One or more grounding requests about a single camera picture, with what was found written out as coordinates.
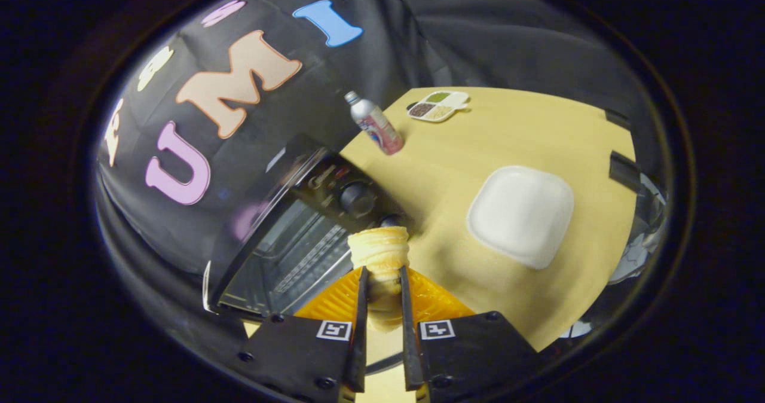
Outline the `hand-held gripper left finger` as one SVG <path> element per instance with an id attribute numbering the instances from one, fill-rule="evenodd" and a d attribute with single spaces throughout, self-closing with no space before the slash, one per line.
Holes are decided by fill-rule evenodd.
<path id="1" fill-rule="evenodd" d="M 355 402 L 365 390 L 367 280 L 350 281 L 351 319 L 273 314 L 237 353 L 237 374 L 283 402 Z"/>

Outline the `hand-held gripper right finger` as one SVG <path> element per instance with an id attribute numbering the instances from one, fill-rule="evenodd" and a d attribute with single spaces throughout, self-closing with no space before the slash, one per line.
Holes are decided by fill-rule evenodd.
<path id="1" fill-rule="evenodd" d="M 538 351 L 497 311 L 417 319 L 414 271 L 400 270 L 405 389 L 418 402 L 487 402 L 531 380 Z"/>

